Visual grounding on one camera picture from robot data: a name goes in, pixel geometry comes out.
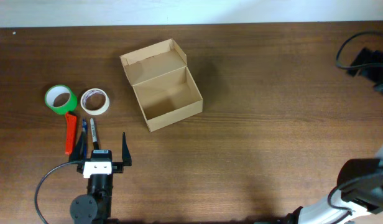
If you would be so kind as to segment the blue pen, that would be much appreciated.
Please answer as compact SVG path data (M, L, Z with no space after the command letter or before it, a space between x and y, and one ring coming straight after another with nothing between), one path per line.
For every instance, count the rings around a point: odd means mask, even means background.
M82 159L86 159L86 154L87 154L87 129L88 129L88 124L85 119L82 120L82 135L83 135L83 146L82 146Z

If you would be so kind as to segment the white masking tape roll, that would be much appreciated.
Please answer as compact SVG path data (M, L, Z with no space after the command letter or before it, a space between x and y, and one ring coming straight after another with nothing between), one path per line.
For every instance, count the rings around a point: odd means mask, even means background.
M103 105L100 108L97 108L95 110L90 110L86 107L87 99L89 97L91 97L92 95L103 95L104 96ZM92 116L97 116L97 115L103 114L104 112L106 112L108 110L108 108L110 106L110 99L104 90L99 89L99 88L92 88L92 89L86 90L84 92L84 94L82 94L81 99L80 99L80 105L86 113L88 113Z

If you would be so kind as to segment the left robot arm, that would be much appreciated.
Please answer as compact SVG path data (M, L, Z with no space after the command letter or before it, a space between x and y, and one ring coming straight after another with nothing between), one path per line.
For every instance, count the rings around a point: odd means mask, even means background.
M119 223L111 216L114 174L122 174L125 167L132 166L132 158L122 135L122 161L114 162L110 150L94 149L91 157L83 157L85 138L80 137L69 156L69 161L77 165L76 171L88 180L86 193L77 196L70 205L70 215L74 223Z

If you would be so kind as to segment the green tape roll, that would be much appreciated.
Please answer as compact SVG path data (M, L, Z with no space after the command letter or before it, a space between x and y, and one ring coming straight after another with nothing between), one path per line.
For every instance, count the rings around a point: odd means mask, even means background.
M69 98L61 106L55 106L55 100L62 94L68 94ZM69 111L73 111L78 104L76 95L66 85L55 85L48 89L45 94L45 104L56 114L64 115Z

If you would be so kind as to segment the red utility knife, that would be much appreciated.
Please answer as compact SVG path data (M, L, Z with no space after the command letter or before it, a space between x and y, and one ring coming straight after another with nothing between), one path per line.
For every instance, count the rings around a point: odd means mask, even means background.
M69 156L73 152L75 145L77 117L76 114L68 111L65 113L65 119L67 123L65 154Z

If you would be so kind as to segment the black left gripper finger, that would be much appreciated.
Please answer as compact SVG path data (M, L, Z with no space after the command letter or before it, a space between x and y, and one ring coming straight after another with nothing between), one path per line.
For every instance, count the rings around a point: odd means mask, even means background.
M123 166L132 166L132 157L126 142L126 133L122 133L122 164Z
M81 132L78 142L73 149L73 152L69 155L69 158L68 158L69 162L82 160L84 144L85 144L85 133Z

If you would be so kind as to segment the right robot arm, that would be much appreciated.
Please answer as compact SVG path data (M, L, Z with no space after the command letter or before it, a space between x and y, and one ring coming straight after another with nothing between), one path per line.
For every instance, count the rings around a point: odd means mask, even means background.
M383 94L383 52L363 48L351 65L336 66L355 76L357 72L375 83ZM267 223L351 223L353 219L383 212L383 145L371 159L350 159L342 166L336 186L319 202L299 207L286 217Z

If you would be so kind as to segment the brown cardboard box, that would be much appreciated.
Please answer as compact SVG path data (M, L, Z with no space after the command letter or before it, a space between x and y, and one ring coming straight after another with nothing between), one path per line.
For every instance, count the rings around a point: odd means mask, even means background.
M120 60L150 132L203 111L187 55L175 40L135 50Z

